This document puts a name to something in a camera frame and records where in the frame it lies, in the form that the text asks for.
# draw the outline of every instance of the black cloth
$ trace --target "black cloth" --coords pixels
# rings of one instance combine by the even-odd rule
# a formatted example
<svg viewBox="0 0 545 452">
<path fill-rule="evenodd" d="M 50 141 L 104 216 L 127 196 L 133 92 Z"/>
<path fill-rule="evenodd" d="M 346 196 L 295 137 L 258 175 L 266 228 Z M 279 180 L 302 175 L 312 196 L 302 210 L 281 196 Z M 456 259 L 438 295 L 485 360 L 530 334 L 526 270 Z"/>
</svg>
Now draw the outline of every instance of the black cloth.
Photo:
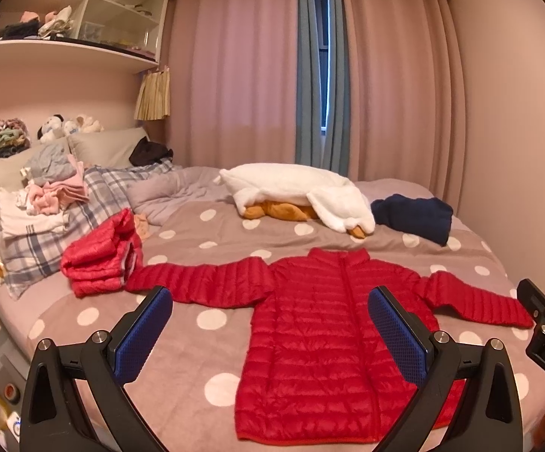
<svg viewBox="0 0 545 452">
<path fill-rule="evenodd" d="M 160 163 L 164 158 L 174 157 L 174 151 L 160 143 L 154 143 L 143 137 L 130 154 L 130 163 L 134 166 L 147 166 Z"/>
<path fill-rule="evenodd" d="M 375 223 L 396 231 L 416 234 L 446 246 L 452 225 L 452 207 L 433 199 L 409 199 L 399 193 L 371 204 Z"/>
<path fill-rule="evenodd" d="M 34 18 L 29 22 L 7 25 L 0 30 L 0 35 L 3 40 L 23 39 L 29 35 L 38 35 L 39 29 L 40 21 L 37 18 Z"/>
<path fill-rule="evenodd" d="M 21 146 L 3 146 L 0 147 L 0 158 L 8 158 L 10 156 L 16 155 L 21 151 L 25 151 L 29 148 L 29 144 L 22 144 Z"/>
</svg>

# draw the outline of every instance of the metal bolt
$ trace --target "metal bolt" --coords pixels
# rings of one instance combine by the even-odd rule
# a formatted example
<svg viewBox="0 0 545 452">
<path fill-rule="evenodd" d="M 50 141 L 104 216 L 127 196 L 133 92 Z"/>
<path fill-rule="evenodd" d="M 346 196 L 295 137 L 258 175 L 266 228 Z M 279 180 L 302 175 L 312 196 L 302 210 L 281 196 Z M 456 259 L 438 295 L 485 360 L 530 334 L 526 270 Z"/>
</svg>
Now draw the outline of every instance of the metal bolt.
<svg viewBox="0 0 545 452">
<path fill-rule="evenodd" d="M 50 347 L 51 343 L 52 342 L 48 338 L 40 340 L 40 342 L 38 343 L 38 350 L 46 350 L 48 347 Z"/>
<path fill-rule="evenodd" d="M 433 337 L 439 344 L 447 344 L 450 341 L 450 337 L 448 336 L 448 333 L 446 333 L 446 331 L 436 331 L 433 334 Z"/>
<path fill-rule="evenodd" d="M 94 343 L 96 344 L 101 344 L 102 342 L 104 342 L 105 340 L 107 340 L 107 337 L 109 336 L 109 333 L 107 333 L 106 331 L 104 330 L 99 330 L 99 331 L 96 331 L 92 334 L 92 340 L 94 341 Z"/>
<path fill-rule="evenodd" d="M 490 344 L 494 350 L 502 350 L 504 348 L 502 341 L 500 341 L 498 338 L 493 338 L 490 340 Z"/>
</svg>

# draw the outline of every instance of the plaid pillow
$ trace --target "plaid pillow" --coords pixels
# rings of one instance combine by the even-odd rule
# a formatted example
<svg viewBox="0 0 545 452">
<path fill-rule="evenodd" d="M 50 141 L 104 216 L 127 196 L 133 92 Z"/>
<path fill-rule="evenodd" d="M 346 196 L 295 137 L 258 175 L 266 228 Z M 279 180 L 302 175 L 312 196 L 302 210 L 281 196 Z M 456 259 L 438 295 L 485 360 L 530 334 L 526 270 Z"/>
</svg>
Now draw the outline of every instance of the plaid pillow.
<svg viewBox="0 0 545 452">
<path fill-rule="evenodd" d="M 130 207 L 126 197 L 129 184 L 175 169 L 169 160 L 124 169 L 90 167 L 84 172 L 89 201 L 69 208 L 67 230 L 62 234 L 41 232 L 5 240 L 0 223 L 0 259 L 11 297 L 17 300 L 30 285 L 58 272 L 63 251 L 71 242 Z"/>
</svg>

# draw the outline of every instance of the dark blue cloth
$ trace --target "dark blue cloth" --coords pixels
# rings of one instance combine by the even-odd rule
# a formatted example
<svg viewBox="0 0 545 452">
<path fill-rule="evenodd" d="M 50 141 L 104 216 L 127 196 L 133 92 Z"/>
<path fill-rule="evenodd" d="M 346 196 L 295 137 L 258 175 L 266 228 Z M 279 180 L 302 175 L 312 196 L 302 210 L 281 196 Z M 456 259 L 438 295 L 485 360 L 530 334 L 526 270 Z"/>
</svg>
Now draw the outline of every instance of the dark blue cloth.
<svg viewBox="0 0 545 452">
<path fill-rule="evenodd" d="M 433 199 L 409 199 L 399 193 L 371 204 L 375 223 L 416 234 L 446 246 L 452 224 L 452 207 Z"/>
</svg>

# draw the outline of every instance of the jacket sleeve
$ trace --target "jacket sleeve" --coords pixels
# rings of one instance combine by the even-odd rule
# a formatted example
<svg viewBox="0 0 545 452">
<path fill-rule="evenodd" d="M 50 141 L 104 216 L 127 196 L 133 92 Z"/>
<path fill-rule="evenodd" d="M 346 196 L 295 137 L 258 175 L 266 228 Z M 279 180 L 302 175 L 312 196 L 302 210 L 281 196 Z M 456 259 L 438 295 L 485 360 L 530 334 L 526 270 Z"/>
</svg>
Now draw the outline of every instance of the jacket sleeve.
<svg viewBox="0 0 545 452">
<path fill-rule="evenodd" d="M 430 277 L 421 277 L 415 284 L 415 292 L 430 308 L 450 306 L 459 316 L 470 321 L 522 328 L 531 328 L 533 324 L 517 299 L 465 284 L 449 272 L 440 271 Z"/>
<path fill-rule="evenodd" d="M 274 277 L 264 260 L 250 257 L 226 265 L 160 263 L 138 267 L 126 283 L 129 292 L 155 286 L 167 287 L 176 302 L 233 308 L 267 297 L 274 289 Z"/>
</svg>

